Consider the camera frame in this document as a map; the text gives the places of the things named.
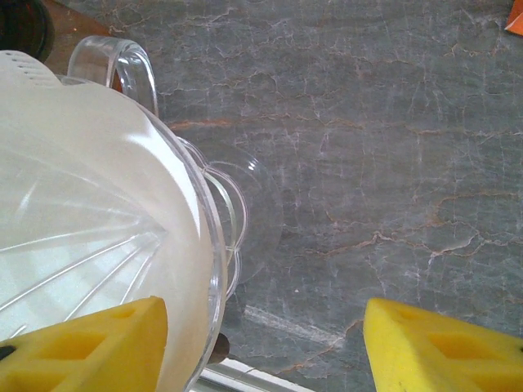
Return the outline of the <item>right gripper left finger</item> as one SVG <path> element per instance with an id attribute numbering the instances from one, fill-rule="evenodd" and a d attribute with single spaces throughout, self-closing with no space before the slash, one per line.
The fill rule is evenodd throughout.
<path id="1" fill-rule="evenodd" d="M 0 342 L 0 392 L 155 392 L 168 335 L 151 296 Z"/>

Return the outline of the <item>white paper coffee filter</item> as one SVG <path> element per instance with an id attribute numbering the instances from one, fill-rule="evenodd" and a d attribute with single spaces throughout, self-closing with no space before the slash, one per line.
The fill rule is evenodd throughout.
<path id="1" fill-rule="evenodd" d="M 212 262 L 177 144 L 145 111 L 0 51 L 0 338 L 158 296 L 158 392 L 184 392 L 208 337 Z"/>

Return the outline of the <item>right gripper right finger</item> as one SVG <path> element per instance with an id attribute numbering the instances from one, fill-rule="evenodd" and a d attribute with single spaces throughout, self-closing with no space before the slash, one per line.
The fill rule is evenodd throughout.
<path id="1" fill-rule="evenodd" d="M 377 392 L 523 392 L 523 339 L 383 298 L 364 344 Z"/>

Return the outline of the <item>orange white filter pack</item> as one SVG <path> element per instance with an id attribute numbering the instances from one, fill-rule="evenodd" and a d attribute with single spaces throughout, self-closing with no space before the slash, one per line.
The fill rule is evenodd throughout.
<path id="1" fill-rule="evenodd" d="M 505 30 L 523 36 L 523 0 L 514 0 Z"/>

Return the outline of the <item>orange transparent coffee dripper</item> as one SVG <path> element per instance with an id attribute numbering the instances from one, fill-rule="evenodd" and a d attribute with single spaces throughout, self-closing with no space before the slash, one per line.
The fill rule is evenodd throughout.
<path id="1" fill-rule="evenodd" d="M 67 74 L 76 45 L 107 27 L 58 0 L 0 0 L 0 51 L 24 52 L 53 73 Z"/>

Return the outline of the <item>clear plastic coffee dripper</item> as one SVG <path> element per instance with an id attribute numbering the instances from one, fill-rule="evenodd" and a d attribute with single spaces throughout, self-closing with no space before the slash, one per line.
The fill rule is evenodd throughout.
<path id="1" fill-rule="evenodd" d="M 184 389 L 190 392 L 205 366 L 217 361 L 216 350 L 223 346 L 220 329 L 226 300 L 238 282 L 258 267 L 279 241 L 282 207 L 275 182 L 255 158 L 240 149 L 216 143 L 194 145 L 173 133 L 158 115 L 149 57 L 133 41 L 84 38 L 71 54 L 67 74 L 54 74 L 65 84 L 93 82 L 136 103 L 161 135 L 176 142 L 177 152 L 186 165 L 213 245 L 207 296 L 208 337 Z"/>

